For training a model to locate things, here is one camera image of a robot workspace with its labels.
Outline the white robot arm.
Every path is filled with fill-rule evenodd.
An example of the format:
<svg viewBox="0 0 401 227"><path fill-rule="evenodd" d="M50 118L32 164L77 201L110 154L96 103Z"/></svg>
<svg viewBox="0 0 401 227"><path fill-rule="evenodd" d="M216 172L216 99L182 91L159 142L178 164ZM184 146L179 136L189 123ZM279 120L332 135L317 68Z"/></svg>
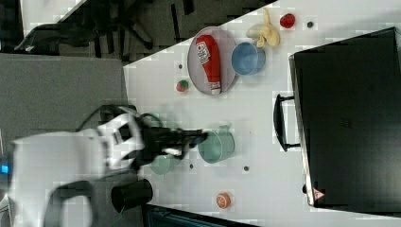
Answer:
<svg viewBox="0 0 401 227"><path fill-rule="evenodd" d="M133 106L104 105L93 128L12 141L3 188L9 227L102 227L106 212L149 202L142 166L167 155L181 160L207 138L203 130L168 128Z"/></svg>

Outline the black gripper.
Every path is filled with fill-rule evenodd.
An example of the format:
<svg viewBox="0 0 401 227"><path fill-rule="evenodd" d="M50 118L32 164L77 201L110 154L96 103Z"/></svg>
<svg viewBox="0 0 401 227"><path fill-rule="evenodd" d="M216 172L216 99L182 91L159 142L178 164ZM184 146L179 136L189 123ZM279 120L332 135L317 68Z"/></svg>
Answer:
<svg viewBox="0 0 401 227"><path fill-rule="evenodd" d="M208 137L207 132L202 130L183 130L172 131L168 128L148 128L142 130L142 139L145 147L136 152L135 168L150 164L154 159L164 154L164 149L175 148L182 153L179 158L182 159L186 153L203 143Z"/></svg>

